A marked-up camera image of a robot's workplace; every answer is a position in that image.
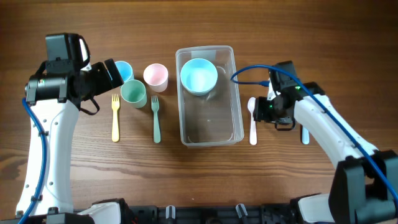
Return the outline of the white plastic spoon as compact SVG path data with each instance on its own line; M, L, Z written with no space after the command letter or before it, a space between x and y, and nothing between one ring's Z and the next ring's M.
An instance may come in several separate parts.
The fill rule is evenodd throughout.
M256 130L256 122L254 120L255 103L256 103L255 97L250 97L250 99L248 101L248 110L250 112L249 143L251 145L257 144L257 130Z

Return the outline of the blue plastic cup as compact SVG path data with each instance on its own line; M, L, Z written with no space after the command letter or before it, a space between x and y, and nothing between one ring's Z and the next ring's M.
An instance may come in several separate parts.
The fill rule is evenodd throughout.
M115 65L124 82L134 79L132 66L125 61L117 61Z

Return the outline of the green plastic cup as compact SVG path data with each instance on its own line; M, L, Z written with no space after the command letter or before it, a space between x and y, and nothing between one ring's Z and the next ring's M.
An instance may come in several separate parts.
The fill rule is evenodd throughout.
M129 80L121 87L122 99L134 108L142 108L147 103L145 85L139 80Z

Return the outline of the yellow plastic fork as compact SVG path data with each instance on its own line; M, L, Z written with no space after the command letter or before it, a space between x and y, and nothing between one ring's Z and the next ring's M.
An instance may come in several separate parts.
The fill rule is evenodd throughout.
M111 107L112 107L112 110L113 110L112 141L113 142L118 142L119 141L119 118L118 118L118 112L119 112L119 109L120 109L119 95L112 94L111 99L112 99Z

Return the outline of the light blue plastic fork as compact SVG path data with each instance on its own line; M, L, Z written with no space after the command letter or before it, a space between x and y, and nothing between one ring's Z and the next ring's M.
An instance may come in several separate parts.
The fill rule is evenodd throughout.
M303 126L301 126L301 142L304 145L307 145L310 142L310 133L308 129Z

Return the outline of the pink plastic cup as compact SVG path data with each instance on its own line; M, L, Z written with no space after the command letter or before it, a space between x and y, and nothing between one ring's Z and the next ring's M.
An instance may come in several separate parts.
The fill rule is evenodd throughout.
M160 93L165 91L167 88L169 72L164 65L153 63L146 67L143 73L143 78L150 89Z

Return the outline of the green plastic fork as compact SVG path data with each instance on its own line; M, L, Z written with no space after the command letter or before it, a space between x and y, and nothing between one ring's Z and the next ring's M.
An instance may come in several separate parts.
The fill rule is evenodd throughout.
M156 95L153 95L151 98L151 109L154 114L154 142L160 143L161 141L161 134L160 134L160 125L159 125L159 118L158 118L158 111L159 111L159 99Z

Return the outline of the blue plastic bowl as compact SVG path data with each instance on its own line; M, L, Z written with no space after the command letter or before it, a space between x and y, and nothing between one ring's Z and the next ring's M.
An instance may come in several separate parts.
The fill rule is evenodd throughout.
M183 65L180 80L188 91L210 91L217 83L218 72L209 60L194 58Z

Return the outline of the green plastic bowl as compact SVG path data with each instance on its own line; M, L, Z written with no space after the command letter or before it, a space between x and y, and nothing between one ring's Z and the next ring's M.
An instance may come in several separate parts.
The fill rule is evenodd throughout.
M210 91L188 91L188 92L194 96L205 96L209 93L212 93L212 90L210 90Z

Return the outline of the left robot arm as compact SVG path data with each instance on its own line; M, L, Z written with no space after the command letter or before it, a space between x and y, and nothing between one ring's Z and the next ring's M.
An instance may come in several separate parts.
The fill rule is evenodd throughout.
M113 59L48 60L25 86L24 109L30 117L30 147L24 189L16 217L46 215L51 209L73 211L70 187L72 140L81 102L124 83Z

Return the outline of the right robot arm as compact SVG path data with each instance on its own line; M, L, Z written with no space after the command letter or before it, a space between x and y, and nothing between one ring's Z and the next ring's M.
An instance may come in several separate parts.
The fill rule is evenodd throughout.
M397 154L379 151L334 109L315 83L277 85L255 100L255 121L308 130L335 167L330 193L305 196L298 210L306 223L379 223L397 218Z

